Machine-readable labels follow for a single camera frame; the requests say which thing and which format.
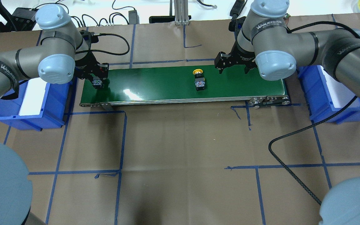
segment blue storage bin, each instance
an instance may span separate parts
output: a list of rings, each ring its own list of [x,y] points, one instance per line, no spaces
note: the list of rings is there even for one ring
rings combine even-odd
[[[63,126],[63,114],[68,96],[69,85],[50,84],[45,87],[40,114],[19,116],[27,83],[20,86],[19,97],[14,100],[0,100],[0,121],[18,130],[36,130],[60,128]]]
[[[330,94],[325,75],[321,66],[300,67],[298,78],[301,81],[305,92],[306,101],[309,104],[311,115],[310,120],[319,122],[338,112],[344,107],[335,107]],[[354,94],[346,87],[341,88],[344,97],[351,100]],[[341,124],[343,122],[360,121],[360,98],[337,117],[327,121]]]

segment black cable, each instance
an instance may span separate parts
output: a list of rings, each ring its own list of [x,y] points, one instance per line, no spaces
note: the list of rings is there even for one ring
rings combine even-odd
[[[201,5],[203,5],[203,6],[217,8],[216,5],[208,5],[208,4],[205,4],[205,3],[201,2],[201,0],[197,0],[197,2],[198,2],[199,4],[201,4]]]
[[[298,133],[300,133],[300,132],[302,132],[302,131],[306,131],[306,130],[308,130],[308,129],[310,129],[310,128],[316,127],[316,126],[319,125],[319,124],[322,124],[322,123],[324,123],[324,122],[326,122],[326,121],[331,120],[332,118],[336,117],[337,115],[339,115],[340,113],[342,113],[344,110],[346,110],[357,98],[358,98],[357,96],[355,96],[354,98],[352,98],[352,100],[351,100],[350,102],[348,102],[348,104],[346,104],[342,109],[340,109],[340,110],[339,110],[338,112],[336,112],[335,114],[327,117],[326,119],[324,119],[324,120],[322,120],[322,121],[319,121],[319,122],[317,122],[317,123],[315,123],[315,124],[312,124],[312,125],[310,125],[310,126],[307,126],[307,127],[305,127],[305,128],[302,128],[302,129],[300,129],[300,130],[298,130],[298,131],[294,131],[294,132],[292,132],[292,133],[283,135],[283,136],[281,136],[281,137],[277,137],[277,138],[271,140],[270,143],[269,143],[269,147],[268,147],[268,148],[269,148],[270,154],[273,155],[273,157],[277,160],[277,162],[279,162],[280,165],[282,165],[283,168],[286,169],[286,171],[289,172],[289,174],[291,174],[291,176],[304,188],[304,190],[305,190],[306,192],[308,192],[309,195],[311,195],[311,197],[312,197],[319,205],[322,204],[322,202],[320,201],[320,199],[319,199],[319,198],[304,184],[304,182],[302,182],[301,179],[299,179],[299,178],[297,177],[297,175],[295,175],[294,172],[273,152],[273,150],[272,150],[272,144],[273,144],[274,142],[280,140],[280,139],[289,137],[289,136],[294,135],[294,134],[298,134]]]
[[[86,26],[86,22],[84,22],[84,16],[90,17],[92,20],[94,20],[94,22],[95,22],[95,23],[97,24],[97,26],[98,26],[98,22],[97,22],[92,16],[87,15],[87,14],[83,14],[83,15],[81,15],[81,19],[83,20],[84,26]]]
[[[106,24],[109,24],[108,20],[106,20],[105,18],[102,18],[102,19],[100,19],[100,23],[99,23],[100,26],[101,26],[101,21],[103,21],[103,20],[105,20]]]
[[[136,10],[136,8],[134,8],[133,6],[124,6],[124,7],[121,7],[121,8],[114,8],[113,7],[113,4],[115,4],[116,0],[113,1],[112,3],[112,9],[114,10],[121,10],[121,9],[124,9],[124,8],[133,8],[133,10]]]
[[[113,23],[113,18],[115,18],[116,16],[123,17],[123,18],[124,18],[124,20],[126,20],[127,25],[129,25],[129,24],[130,24],[130,23],[129,23],[129,21],[127,20],[127,18],[126,18],[125,16],[123,16],[123,14],[118,13],[118,12],[116,12],[116,14],[115,14],[115,15],[113,15],[113,17],[112,17],[112,23]]]
[[[79,22],[80,22],[80,25],[82,26],[82,27],[84,27],[84,24],[83,24],[83,22],[81,21],[81,19],[79,18],[79,17],[76,17],[76,16],[71,16],[72,18],[75,18],[76,19],[76,21],[78,20]]]
[[[74,19],[77,22],[78,27],[81,27],[79,21],[75,17],[71,17],[71,18]]]
[[[289,33],[293,33],[294,31],[302,30],[302,29],[304,29],[304,28],[311,27],[311,26],[315,26],[315,25],[319,25],[319,24],[336,25],[336,26],[342,27],[342,28],[344,28],[345,30],[349,31],[351,34],[353,34],[356,38],[359,38],[359,39],[360,39],[359,34],[357,34],[357,33],[356,33],[354,30],[352,30],[350,27],[346,26],[345,24],[341,24],[341,23],[337,23],[337,22],[333,22],[333,21],[318,21],[318,22],[306,24],[306,25],[301,26],[301,27],[294,28],[294,29],[292,29],[292,30],[289,30],[288,32],[289,32]]]
[[[114,55],[114,56],[122,56],[122,55],[126,55],[127,53],[129,53],[130,51],[130,44],[129,42],[122,36],[120,36],[119,34],[104,34],[104,33],[101,33],[97,36],[115,36],[115,37],[119,37],[121,39],[124,40],[124,42],[126,42],[127,44],[127,51],[125,51],[124,53],[113,53],[113,52],[107,52],[107,51],[104,51],[104,50],[98,50],[98,49],[89,49],[89,50],[84,50],[84,51],[78,51],[76,52],[76,54],[80,54],[80,53],[88,53],[88,52],[99,52],[99,53],[106,53],[106,54],[109,54],[109,55]]]
[[[48,5],[48,4],[57,4],[57,5],[65,6],[66,9],[67,9],[67,14],[69,14],[69,8],[68,8],[66,5],[62,4],[62,3],[54,3],[54,2],[44,3],[44,4],[41,4],[41,5],[36,6],[34,9],[36,9],[36,8],[38,8],[38,7],[40,7],[40,6]]]
[[[77,23],[79,24],[79,27],[84,27],[83,22],[81,21],[81,19],[79,17],[76,17],[76,16],[71,16],[71,17],[77,21]]]

